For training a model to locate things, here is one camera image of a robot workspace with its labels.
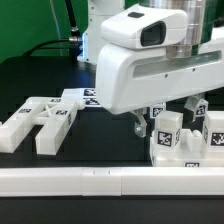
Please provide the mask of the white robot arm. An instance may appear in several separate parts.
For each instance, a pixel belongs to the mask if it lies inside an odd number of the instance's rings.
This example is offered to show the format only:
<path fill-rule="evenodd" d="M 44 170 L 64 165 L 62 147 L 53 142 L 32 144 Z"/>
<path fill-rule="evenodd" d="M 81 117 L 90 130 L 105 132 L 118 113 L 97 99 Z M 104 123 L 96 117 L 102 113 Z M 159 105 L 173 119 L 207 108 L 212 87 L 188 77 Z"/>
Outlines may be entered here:
<path fill-rule="evenodd" d="M 224 86 L 224 26 L 218 0 L 87 0 L 88 28 L 78 60 L 96 69 L 96 98 L 113 114 L 138 117 L 146 108 L 186 98 L 194 120 L 204 93 Z"/>

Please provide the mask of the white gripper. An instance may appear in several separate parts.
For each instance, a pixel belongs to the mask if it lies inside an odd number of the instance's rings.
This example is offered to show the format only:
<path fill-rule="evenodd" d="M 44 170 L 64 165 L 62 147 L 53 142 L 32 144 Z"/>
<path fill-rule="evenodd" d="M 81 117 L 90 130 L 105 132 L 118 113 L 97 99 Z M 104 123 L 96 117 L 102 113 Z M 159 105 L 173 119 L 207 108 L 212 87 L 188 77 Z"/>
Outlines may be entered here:
<path fill-rule="evenodd" d="M 132 111 L 135 134 L 144 138 L 144 107 L 187 97 L 184 121 L 194 122 L 203 92 L 224 87 L 224 28 L 190 58 L 167 59 L 164 48 L 134 51 L 108 44 L 101 50 L 96 70 L 96 98 L 113 114 Z"/>

